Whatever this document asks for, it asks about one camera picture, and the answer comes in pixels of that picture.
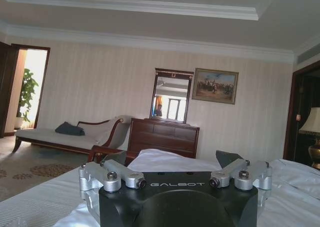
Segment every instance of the table lamp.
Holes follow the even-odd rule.
[[[308,119],[299,129],[300,134],[315,136],[315,145],[309,147],[312,167],[320,170],[320,107],[311,108]]]

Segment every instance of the lamp shade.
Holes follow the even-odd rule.
[[[320,107],[311,108],[309,117],[299,129],[299,133],[320,136]]]

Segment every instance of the air vent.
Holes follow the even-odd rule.
[[[296,63],[300,64],[303,61],[306,61],[306,60],[308,60],[318,54],[320,54],[320,43],[317,44],[316,46],[312,47],[311,49],[307,50],[306,52],[298,55],[298,57],[296,58]]]

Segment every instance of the potted plant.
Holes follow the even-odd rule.
[[[18,110],[16,112],[16,121],[14,125],[16,129],[20,129],[24,121],[30,122],[28,119],[28,113],[31,109],[30,101],[33,99],[32,94],[35,93],[35,86],[39,86],[38,83],[32,78],[33,75],[34,73],[32,73],[30,69],[24,69]]]

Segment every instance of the floor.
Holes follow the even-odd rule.
[[[0,138],[0,202],[77,168],[88,156],[22,142],[12,153],[15,137]]]

